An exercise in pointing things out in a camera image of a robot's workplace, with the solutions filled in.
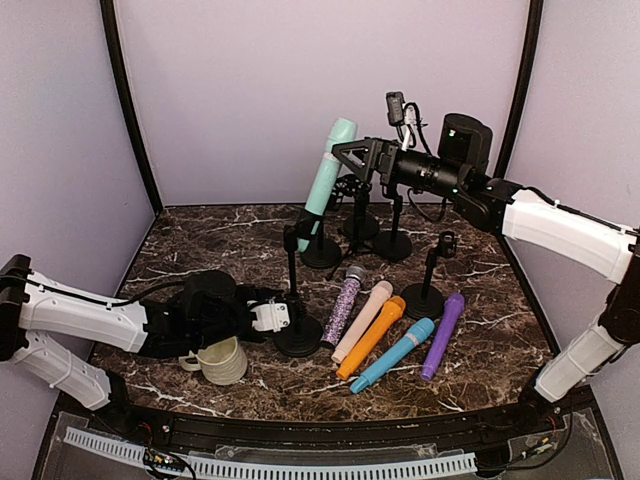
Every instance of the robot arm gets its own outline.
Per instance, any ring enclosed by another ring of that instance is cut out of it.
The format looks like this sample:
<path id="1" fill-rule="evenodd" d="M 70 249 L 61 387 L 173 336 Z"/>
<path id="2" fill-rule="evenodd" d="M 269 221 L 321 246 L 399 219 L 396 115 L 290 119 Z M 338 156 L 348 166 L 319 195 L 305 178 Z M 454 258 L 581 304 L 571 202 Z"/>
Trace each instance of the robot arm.
<path id="1" fill-rule="evenodd" d="M 486 176 L 490 142 L 491 131 L 479 121 L 449 114 L 439 158 L 380 138 L 336 145 L 333 154 L 363 183 L 371 184 L 377 172 L 382 186 L 407 185 L 439 195 L 482 231 L 540 245 L 618 284 L 604 312 L 533 380 L 537 395 L 555 402 L 640 343 L 639 233 L 561 205 L 535 188 Z"/>
<path id="2" fill-rule="evenodd" d="M 230 336 L 260 340 L 289 324 L 278 292 L 236 286 L 229 275 L 193 275 L 167 302 L 123 301 L 61 285 L 14 256 L 0 270 L 0 361 L 10 361 L 90 410 L 114 400 L 122 383 L 51 338 L 58 332 L 154 358 L 188 355 Z"/>

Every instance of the pink glitter microphone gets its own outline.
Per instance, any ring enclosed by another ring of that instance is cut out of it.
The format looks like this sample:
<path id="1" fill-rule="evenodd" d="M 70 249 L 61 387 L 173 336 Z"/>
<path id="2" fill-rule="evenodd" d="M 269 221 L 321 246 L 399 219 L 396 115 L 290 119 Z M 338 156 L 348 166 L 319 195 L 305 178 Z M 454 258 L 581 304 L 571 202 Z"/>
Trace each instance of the pink glitter microphone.
<path id="1" fill-rule="evenodd" d="M 347 268 L 346 278 L 333 307 L 329 323 L 324 328 L 320 343 L 323 347 L 334 349 L 338 345 L 365 276 L 366 270 L 362 265 L 354 264 Z"/>

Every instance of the beige cup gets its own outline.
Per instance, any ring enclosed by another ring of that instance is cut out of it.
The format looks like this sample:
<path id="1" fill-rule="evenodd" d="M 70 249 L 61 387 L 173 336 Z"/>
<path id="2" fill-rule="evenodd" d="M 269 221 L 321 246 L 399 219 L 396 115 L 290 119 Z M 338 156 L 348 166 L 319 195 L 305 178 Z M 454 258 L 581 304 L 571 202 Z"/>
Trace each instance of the beige cup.
<path id="1" fill-rule="evenodd" d="M 247 371 L 247 355 L 238 337 L 214 343 L 196 355 L 189 353 L 188 357 L 179 357 L 178 362 L 187 372 L 202 370 L 204 377 L 215 385 L 236 383 Z"/>

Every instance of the orange microphone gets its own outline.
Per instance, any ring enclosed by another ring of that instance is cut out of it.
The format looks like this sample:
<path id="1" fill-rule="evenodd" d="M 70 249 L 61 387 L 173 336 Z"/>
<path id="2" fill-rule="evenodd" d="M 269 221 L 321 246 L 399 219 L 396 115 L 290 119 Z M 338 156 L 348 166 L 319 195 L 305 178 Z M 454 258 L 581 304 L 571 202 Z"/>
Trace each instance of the orange microphone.
<path id="1" fill-rule="evenodd" d="M 391 328 L 391 325 L 402 318 L 406 306 L 407 304 L 402 297 L 393 297 L 384 303 L 376 321 L 373 322 L 367 333 L 353 347 L 347 358 L 342 361 L 340 368 L 336 372 L 336 375 L 341 380 L 347 380 L 356 371 L 380 339 L 384 337 L 387 330 Z"/>

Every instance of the black corner post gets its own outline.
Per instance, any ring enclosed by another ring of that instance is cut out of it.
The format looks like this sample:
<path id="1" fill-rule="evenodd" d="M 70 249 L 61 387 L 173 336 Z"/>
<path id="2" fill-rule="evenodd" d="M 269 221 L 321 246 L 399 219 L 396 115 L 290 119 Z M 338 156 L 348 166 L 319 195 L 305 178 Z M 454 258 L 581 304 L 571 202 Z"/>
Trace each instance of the black corner post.
<path id="1" fill-rule="evenodd" d="M 163 210 L 162 200 L 158 192 L 158 186 L 153 178 L 149 157 L 144 148 L 142 133 L 138 125 L 138 117 L 133 106 L 133 97 L 129 88 L 129 80 L 122 56 L 122 45 L 120 44 L 120 36 L 118 34 L 118 22 L 116 20 L 116 11 L 113 0 L 100 0 L 100 9 L 102 10 L 102 23 L 104 25 L 104 34 L 107 39 L 107 49 L 109 50 L 109 58 L 111 59 L 111 69 L 113 70 L 113 79 L 118 90 L 120 98 L 120 107 L 122 115 L 127 126 L 131 147 L 136 157 L 138 169 L 142 176 L 144 188 L 147 191 L 149 202 L 156 215 Z"/>
<path id="2" fill-rule="evenodd" d="M 543 0 L 531 0 L 529 3 L 529 17 L 527 19 L 527 30 L 522 47 L 522 57 L 520 58 L 520 68 L 518 69 L 518 79 L 516 80 L 516 88 L 513 92 L 513 101 L 511 103 L 511 110 L 509 111 L 509 119 L 507 120 L 504 138 L 502 139 L 498 161 L 493 172 L 494 177 L 504 178 L 507 173 L 509 160 L 511 159 L 516 137 L 518 136 L 520 120 L 524 112 L 524 104 L 527 99 L 529 82 L 531 81 L 531 72 L 533 71 L 533 60 L 536 55 L 536 47 L 538 46 L 538 34 L 540 33 L 540 24 L 542 23 L 543 4 Z"/>

